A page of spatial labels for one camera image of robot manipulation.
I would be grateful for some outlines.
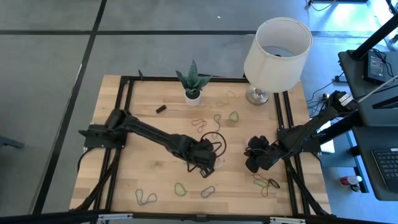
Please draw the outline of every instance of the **table lamp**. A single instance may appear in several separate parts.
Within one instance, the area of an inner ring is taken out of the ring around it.
[[[291,89],[300,80],[312,44],[311,31],[295,19],[278,17],[261,24],[244,62],[251,84],[248,101],[263,105],[269,93]]]

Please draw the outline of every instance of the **desk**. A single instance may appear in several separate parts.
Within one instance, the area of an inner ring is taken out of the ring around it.
[[[392,70],[398,71],[398,65],[394,62],[398,61],[396,52],[386,52],[387,60],[391,62]],[[364,62],[353,60],[348,52],[340,52],[338,54],[341,67],[346,75],[347,82],[354,98],[364,96],[377,88],[376,85],[366,82],[362,76],[364,74]],[[394,96],[398,96],[398,88],[391,88],[382,93],[376,93],[362,101],[358,105],[358,111],[361,115],[362,122],[366,126],[398,126],[397,110],[395,109],[373,109],[372,105]]]
[[[396,54],[386,53],[388,58],[397,57]],[[363,61],[354,61],[348,52],[340,52],[338,56],[341,67],[347,77],[349,88],[355,98],[363,96],[375,89],[373,84],[362,79],[364,72]],[[393,70],[398,70],[397,67],[394,67],[396,65],[392,66]],[[358,143],[359,155],[363,158],[373,192],[379,200],[398,201],[398,194],[388,191],[384,185],[376,162],[371,154],[371,151],[374,149],[388,149],[398,146],[398,128],[387,127],[388,125],[396,126],[398,124],[398,116],[396,116],[397,112],[394,109],[375,110],[372,108],[372,105],[396,95],[398,95],[398,88],[392,88],[382,94],[376,93],[370,96],[358,105],[357,112],[324,130],[323,133],[326,135],[321,138],[321,142],[326,142],[352,128],[356,142]]]
[[[119,79],[120,76],[116,75],[104,76],[93,115],[94,123],[103,124],[114,108]],[[197,133],[197,127],[191,125],[192,120],[205,119],[207,125],[203,133],[206,133],[217,128],[213,117],[221,114],[220,133],[226,138],[228,147],[223,155],[224,164],[203,179],[198,170],[188,173],[186,163],[172,156],[164,147],[136,134],[128,134],[126,147],[121,154],[112,211],[291,215],[284,162],[279,161],[269,171],[259,171],[264,177],[278,181],[281,186],[280,189],[270,187],[267,198],[261,196],[261,188],[253,184],[252,173],[244,165],[246,157],[243,152],[249,139],[265,135],[272,142],[278,128],[273,95],[270,95],[265,105],[253,106],[246,100],[248,86],[249,83],[210,82],[203,89],[201,105],[191,107],[185,103],[184,89],[179,82],[135,81],[130,111],[141,121],[168,133],[184,133],[199,139],[202,134]],[[233,91],[236,97],[229,98],[229,105],[217,107],[217,102],[227,100],[228,90]],[[289,97],[294,123],[306,123],[308,111],[301,83],[289,91]],[[167,109],[156,114],[155,110],[163,104]],[[239,113],[239,122],[228,120],[232,111]],[[79,206],[97,183],[103,156],[104,149],[94,149],[83,158],[70,208]],[[323,209],[330,212],[319,161],[309,153],[302,153],[301,160],[306,186]],[[185,186],[188,191],[186,196],[174,194],[176,182]],[[209,185],[214,185],[216,192],[208,199],[201,198],[200,192]],[[156,193],[157,202],[138,205],[135,195],[138,188],[144,191],[144,198]],[[296,188],[295,192],[298,209],[302,212],[300,191]],[[107,187],[104,188],[100,208],[104,208],[106,193]]]
[[[372,150],[389,149],[398,146],[398,128],[385,127],[353,127],[359,153],[368,173],[374,195],[379,200],[398,201],[398,194],[387,190],[376,161],[373,159]]]

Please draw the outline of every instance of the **wooden tabletop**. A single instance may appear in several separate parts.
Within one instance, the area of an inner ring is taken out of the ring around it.
[[[119,79],[118,75],[104,76],[93,116],[94,123],[103,124],[114,108]],[[170,134],[186,134],[200,139],[204,133],[217,129],[213,117],[220,114],[220,133],[228,147],[221,156],[224,160],[222,166],[204,179],[199,170],[188,173],[186,163],[172,156],[163,146],[136,134],[128,134],[111,209],[117,212],[291,215],[284,162],[280,160],[268,171],[260,169],[259,174],[276,180],[281,186],[280,189],[269,187],[266,198],[261,195],[261,187],[253,184],[254,177],[244,164],[246,157],[243,152],[248,141],[253,136],[265,135],[272,142],[278,128],[274,96],[270,95],[269,101],[262,106],[251,105],[245,95],[248,86],[248,83],[210,82],[202,91],[201,104],[188,106],[180,82],[135,81],[130,111],[141,121]],[[301,83],[289,90],[289,97],[295,125],[307,122],[308,111]],[[228,105],[217,106],[217,103],[227,101]],[[155,110],[162,105],[166,105],[167,109],[157,114]],[[281,105],[287,124],[282,95]],[[239,114],[237,123],[228,119],[232,111]],[[200,118],[207,122],[202,133],[198,133],[198,127],[191,124]],[[70,208],[79,206],[98,182],[103,156],[104,149],[94,149],[82,160]],[[323,209],[330,212],[319,161],[307,153],[301,153],[300,157],[306,186]],[[177,182],[186,188],[186,196],[175,195],[174,185]],[[201,198],[200,192],[211,185],[215,186],[215,193],[206,199]],[[104,208],[107,188],[104,188],[101,208]],[[157,201],[138,205],[137,189],[143,190],[143,200],[155,193]],[[295,192],[298,209],[302,212],[297,187]]]

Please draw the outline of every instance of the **lamp base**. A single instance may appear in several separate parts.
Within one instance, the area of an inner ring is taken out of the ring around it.
[[[251,85],[246,92],[246,99],[251,104],[259,106],[267,103],[269,94],[266,91],[262,91],[254,87],[254,85]]]

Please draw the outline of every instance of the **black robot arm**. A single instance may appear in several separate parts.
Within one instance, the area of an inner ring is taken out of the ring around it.
[[[213,143],[208,139],[202,138],[197,141],[184,134],[166,133],[139,121],[127,110],[113,110],[103,128],[89,128],[89,130],[79,132],[87,138],[94,136],[112,142],[123,141],[127,132],[136,133],[164,146],[173,156],[200,168],[203,178],[214,172],[216,153]]]
[[[317,129],[327,121],[338,116],[350,114],[356,110],[356,101],[344,91],[333,92],[325,102],[325,109],[304,125],[296,126],[284,133],[279,133],[278,143],[268,143],[265,136],[254,136],[244,153],[248,156],[246,166],[252,172],[259,168],[268,170],[279,159],[288,159],[302,152],[302,146],[309,140],[319,138]]]

